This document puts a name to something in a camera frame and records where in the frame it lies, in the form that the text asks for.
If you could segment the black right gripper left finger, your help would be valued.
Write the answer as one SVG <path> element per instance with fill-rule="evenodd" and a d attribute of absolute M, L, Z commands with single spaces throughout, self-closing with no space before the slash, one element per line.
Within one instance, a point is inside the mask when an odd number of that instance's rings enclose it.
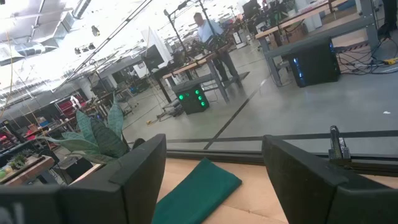
<path fill-rule="evenodd" d="M 165 159 L 166 137 L 157 134 L 62 189 L 64 224 L 151 224 Z"/>

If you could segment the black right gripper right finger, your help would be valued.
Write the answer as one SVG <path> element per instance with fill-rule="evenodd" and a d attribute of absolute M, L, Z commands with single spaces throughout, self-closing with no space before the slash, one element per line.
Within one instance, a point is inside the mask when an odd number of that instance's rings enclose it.
<path fill-rule="evenodd" d="M 262 155 L 289 224 L 398 224 L 398 189 L 265 135 Z"/>

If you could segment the green snake plant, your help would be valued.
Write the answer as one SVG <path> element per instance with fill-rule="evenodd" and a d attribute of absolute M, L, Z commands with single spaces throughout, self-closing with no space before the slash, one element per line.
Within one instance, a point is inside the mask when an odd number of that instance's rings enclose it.
<path fill-rule="evenodd" d="M 130 151 L 123 141 L 124 116 L 115 96 L 105 122 L 91 118 L 80 110 L 76 112 L 76 119 L 79 133 L 66 132 L 61 139 L 46 136 L 41 139 L 68 149 L 71 156 L 82 156 L 95 164 L 113 162 Z"/>

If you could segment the dark green folded cloth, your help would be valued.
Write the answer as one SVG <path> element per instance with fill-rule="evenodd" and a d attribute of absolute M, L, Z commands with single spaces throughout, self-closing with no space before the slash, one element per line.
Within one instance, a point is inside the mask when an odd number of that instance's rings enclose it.
<path fill-rule="evenodd" d="M 201 224 L 241 184 L 234 174 L 204 158 L 157 203 L 152 224 Z"/>

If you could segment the wooden neighbouring table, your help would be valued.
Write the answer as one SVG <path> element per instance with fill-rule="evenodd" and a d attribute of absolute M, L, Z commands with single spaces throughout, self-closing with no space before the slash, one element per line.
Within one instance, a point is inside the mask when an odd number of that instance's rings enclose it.
<path fill-rule="evenodd" d="M 21 185 L 37 178 L 45 184 L 56 184 L 56 179 L 49 172 L 54 164 L 55 160 L 50 156 L 30 156 L 22 169 L 13 171 L 0 179 L 0 185 Z"/>

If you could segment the red storage rack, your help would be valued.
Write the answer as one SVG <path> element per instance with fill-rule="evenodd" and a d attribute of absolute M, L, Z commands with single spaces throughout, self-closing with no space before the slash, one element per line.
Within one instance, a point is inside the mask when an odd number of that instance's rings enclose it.
<path fill-rule="evenodd" d="M 86 105 L 86 100 L 79 93 L 67 96 L 55 102 L 55 106 L 65 118 L 73 118 L 76 110 Z"/>

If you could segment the small green table plant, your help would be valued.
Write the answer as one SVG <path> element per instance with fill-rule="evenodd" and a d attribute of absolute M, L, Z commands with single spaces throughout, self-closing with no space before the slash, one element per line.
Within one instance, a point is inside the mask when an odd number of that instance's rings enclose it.
<path fill-rule="evenodd" d="M 27 162 L 27 158 L 23 154 L 18 154 L 14 156 L 10 162 L 9 165 L 12 167 L 13 170 L 19 170 L 25 166 Z"/>

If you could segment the computer tower with green lights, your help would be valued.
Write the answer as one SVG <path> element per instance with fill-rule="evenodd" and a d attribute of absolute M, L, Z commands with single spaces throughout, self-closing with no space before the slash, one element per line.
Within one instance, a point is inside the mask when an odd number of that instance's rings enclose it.
<path fill-rule="evenodd" d="M 182 88 L 175 94 L 187 115 L 201 113 L 209 108 L 210 104 L 199 84 Z"/>

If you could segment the black desk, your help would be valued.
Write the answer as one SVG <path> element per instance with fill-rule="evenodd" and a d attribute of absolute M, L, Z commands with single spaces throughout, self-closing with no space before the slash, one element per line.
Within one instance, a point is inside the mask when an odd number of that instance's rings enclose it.
<path fill-rule="evenodd" d="M 170 89 L 173 90 L 173 87 L 177 85 L 174 79 L 179 74 L 177 72 L 178 69 L 180 69 L 180 67 L 174 67 L 174 64 L 171 64 L 157 70 L 153 69 L 151 73 L 151 77 L 154 78 L 157 84 L 160 86 L 161 92 L 164 94 L 165 99 L 168 103 L 171 103 L 172 100 L 170 99 L 170 96 L 167 93 L 165 85 L 162 83 L 162 80 L 168 81 Z"/>

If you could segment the computer tower with blue lights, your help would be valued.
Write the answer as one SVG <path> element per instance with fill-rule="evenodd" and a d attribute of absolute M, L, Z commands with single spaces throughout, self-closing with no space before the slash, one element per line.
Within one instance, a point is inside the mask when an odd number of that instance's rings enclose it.
<path fill-rule="evenodd" d="M 337 82 L 340 67 L 331 38 L 301 45 L 286 55 L 298 87 Z"/>

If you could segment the black monitor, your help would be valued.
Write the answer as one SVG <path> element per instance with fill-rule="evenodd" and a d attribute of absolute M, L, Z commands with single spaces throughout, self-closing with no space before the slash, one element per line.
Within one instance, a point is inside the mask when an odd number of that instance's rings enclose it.
<path fill-rule="evenodd" d="M 147 48 L 143 53 L 141 53 L 141 57 L 149 71 L 158 68 L 160 64 L 164 63 L 156 45 L 152 45 Z"/>

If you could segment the grey workbench with wooden top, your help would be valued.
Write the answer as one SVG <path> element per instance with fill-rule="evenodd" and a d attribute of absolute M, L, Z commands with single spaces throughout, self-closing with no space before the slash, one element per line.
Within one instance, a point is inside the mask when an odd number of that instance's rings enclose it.
<path fill-rule="evenodd" d="M 180 68 L 172 70 L 168 74 L 164 75 L 162 78 L 168 81 L 168 83 L 171 86 L 171 89 L 175 93 L 180 90 L 183 90 L 184 88 L 188 88 L 189 86 L 200 85 L 202 83 L 214 81 L 216 86 L 213 88 L 205 89 L 205 91 L 219 90 L 224 101 L 228 103 L 229 98 L 226 89 L 233 83 L 239 84 L 241 82 L 241 79 L 245 79 L 249 75 L 249 72 L 240 73 L 239 77 L 232 77 L 227 82 L 222 82 L 218 76 L 217 69 L 215 68 L 214 63 L 212 61 L 214 58 L 216 58 L 216 56 L 217 56 L 216 52 L 208 53 L 201 59 L 193 60 Z M 190 72 L 191 70 L 194 70 L 195 68 L 202 66 L 204 64 L 206 64 L 210 69 L 209 74 L 182 82 L 181 84 L 176 84 L 174 82 L 174 77 L 176 77 L 177 75 Z"/>
<path fill-rule="evenodd" d="M 354 19 L 349 22 L 346 22 L 344 24 L 340 24 L 338 26 L 332 27 L 330 29 L 318 32 L 316 34 L 313 34 L 313 35 L 306 37 L 302 40 L 299 40 L 297 42 L 283 45 L 274 50 L 271 50 L 269 48 L 269 45 L 266 40 L 267 35 L 275 32 L 275 31 L 278 31 L 281 28 L 287 27 L 287 26 L 293 24 L 294 22 L 301 21 L 303 19 L 311 17 L 321 11 L 324 11 L 327 9 L 332 10 L 334 6 L 339 5 L 346 1 L 347 0 L 324 1 L 314 8 L 312 8 L 306 12 L 303 12 L 301 14 L 298 14 L 294 17 L 288 18 L 286 21 L 284 21 L 274 27 L 271 27 L 263 32 L 260 32 L 256 35 L 256 39 L 261 44 L 262 50 L 264 52 L 265 60 L 267 61 L 267 64 L 269 66 L 271 78 L 277 87 L 281 87 L 282 82 L 280 80 L 280 76 L 277 71 L 277 67 L 274 63 L 274 57 L 289 54 L 293 50 L 298 49 L 299 47 L 307 47 L 314 43 L 319 42 L 320 40 L 323 40 L 323 39 L 326 39 L 329 37 L 330 38 L 339 37 L 341 35 L 346 35 L 346 34 L 355 32 L 360 29 L 366 29 L 366 34 L 368 37 L 367 43 L 369 44 L 369 46 L 375 47 L 375 48 L 378 47 L 379 39 L 377 37 L 377 28 L 376 28 L 377 22 L 375 19 L 373 0 L 359 0 L 361 9 L 362 9 L 362 15 L 359 18 Z"/>

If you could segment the metal rail clamp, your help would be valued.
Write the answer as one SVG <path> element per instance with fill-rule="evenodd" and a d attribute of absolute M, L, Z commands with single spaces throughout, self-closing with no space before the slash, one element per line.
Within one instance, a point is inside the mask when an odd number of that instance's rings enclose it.
<path fill-rule="evenodd" d="M 351 154 L 349 148 L 345 143 L 345 139 L 341 136 L 341 133 L 337 126 L 330 127 L 330 144 L 331 149 L 328 150 L 329 161 L 344 166 L 351 162 Z"/>

